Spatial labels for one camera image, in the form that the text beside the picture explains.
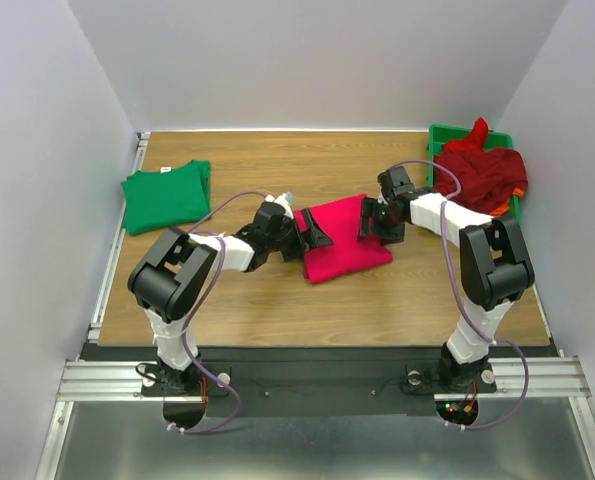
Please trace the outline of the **pink t shirt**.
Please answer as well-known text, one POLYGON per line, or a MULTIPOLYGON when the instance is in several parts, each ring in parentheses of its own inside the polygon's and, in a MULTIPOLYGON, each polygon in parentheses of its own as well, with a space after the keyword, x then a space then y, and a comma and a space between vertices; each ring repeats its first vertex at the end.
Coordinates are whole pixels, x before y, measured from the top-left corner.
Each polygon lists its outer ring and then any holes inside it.
POLYGON ((359 194, 309 207, 317 225, 332 240, 331 246, 318 247, 304 254, 304 277, 311 284, 393 261, 393 254, 379 238, 358 237, 361 204, 365 197, 366 194, 359 194))

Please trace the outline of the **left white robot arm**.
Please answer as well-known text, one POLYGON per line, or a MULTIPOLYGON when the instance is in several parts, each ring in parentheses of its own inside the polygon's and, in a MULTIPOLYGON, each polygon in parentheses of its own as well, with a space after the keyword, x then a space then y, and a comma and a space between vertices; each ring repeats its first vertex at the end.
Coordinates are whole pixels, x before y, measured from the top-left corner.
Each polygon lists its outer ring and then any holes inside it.
POLYGON ((201 385, 202 374, 193 364, 199 351, 191 321, 223 271, 249 273, 274 252, 288 262, 333 244, 310 210, 303 210, 301 218, 304 230, 284 195, 268 196, 253 220, 233 235, 196 234, 178 227, 160 235, 128 280, 157 347, 157 365, 137 369, 146 387, 187 394, 201 385))

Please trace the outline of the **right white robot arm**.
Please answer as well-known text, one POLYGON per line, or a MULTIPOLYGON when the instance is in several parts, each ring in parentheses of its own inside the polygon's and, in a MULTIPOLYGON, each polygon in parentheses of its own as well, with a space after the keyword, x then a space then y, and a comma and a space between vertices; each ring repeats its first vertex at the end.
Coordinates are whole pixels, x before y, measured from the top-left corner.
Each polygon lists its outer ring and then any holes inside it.
POLYGON ((446 195, 415 187, 403 162, 380 173, 380 195, 361 200, 358 238, 399 243, 407 224, 441 237, 460 318, 442 346, 437 378, 443 387, 459 390, 481 376, 490 347, 499 341, 499 325, 533 286, 535 272, 518 221, 457 204, 461 182, 447 168, 439 169, 454 184, 446 195))

